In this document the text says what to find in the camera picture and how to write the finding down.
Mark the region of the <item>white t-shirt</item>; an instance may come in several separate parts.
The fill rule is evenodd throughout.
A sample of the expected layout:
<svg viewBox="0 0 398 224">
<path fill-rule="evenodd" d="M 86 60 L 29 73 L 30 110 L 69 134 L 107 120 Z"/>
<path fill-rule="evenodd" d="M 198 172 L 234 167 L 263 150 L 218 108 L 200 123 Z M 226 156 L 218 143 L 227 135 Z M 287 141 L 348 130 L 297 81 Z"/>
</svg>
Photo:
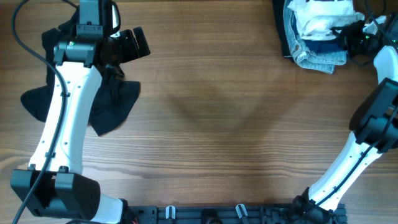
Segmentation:
<svg viewBox="0 0 398 224">
<path fill-rule="evenodd" d="M 291 0 L 287 8 L 293 11 L 298 35 L 303 40 L 333 40 L 333 27 L 364 20 L 364 14 L 354 10 L 352 0 Z"/>
</svg>

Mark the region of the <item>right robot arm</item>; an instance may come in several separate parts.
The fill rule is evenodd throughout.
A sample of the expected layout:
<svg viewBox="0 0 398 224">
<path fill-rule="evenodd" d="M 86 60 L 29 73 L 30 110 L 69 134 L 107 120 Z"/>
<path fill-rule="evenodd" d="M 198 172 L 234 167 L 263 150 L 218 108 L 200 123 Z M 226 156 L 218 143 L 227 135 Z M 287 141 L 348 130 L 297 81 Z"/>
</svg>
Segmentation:
<svg viewBox="0 0 398 224">
<path fill-rule="evenodd" d="M 336 223 L 336 209 L 344 194 L 375 160 L 397 148 L 397 43 L 372 18 L 387 40 L 374 59 L 378 86 L 356 110 L 341 153 L 313 185 L 295 198 L 290 223 Z"/>
</svg>

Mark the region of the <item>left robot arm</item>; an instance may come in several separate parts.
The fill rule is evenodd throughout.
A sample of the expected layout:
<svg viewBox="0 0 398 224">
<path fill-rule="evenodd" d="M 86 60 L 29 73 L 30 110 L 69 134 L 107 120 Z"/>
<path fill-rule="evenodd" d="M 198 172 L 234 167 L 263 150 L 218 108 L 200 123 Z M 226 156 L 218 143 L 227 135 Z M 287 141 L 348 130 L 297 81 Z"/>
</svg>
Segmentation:
<svg viewBox="0 0 398 224">
<path fill-rule="evenodd" d="M 87 127 L 99 136 L 118 128 L 141 91 L 139 82 L 125 80 L 121 65 L 150 49 L 141 27 L 120 26 L 114 1 L 81 1 L 68 22 L 43 34 L 47 85 L 21 101 L 45 126 L 28 167 L 11 176 L 22 202 L 14 223 L 24 210 L 69 223 L 137 223 L 126 200 L 102 194 L 82 174 Z"/>
</svg>

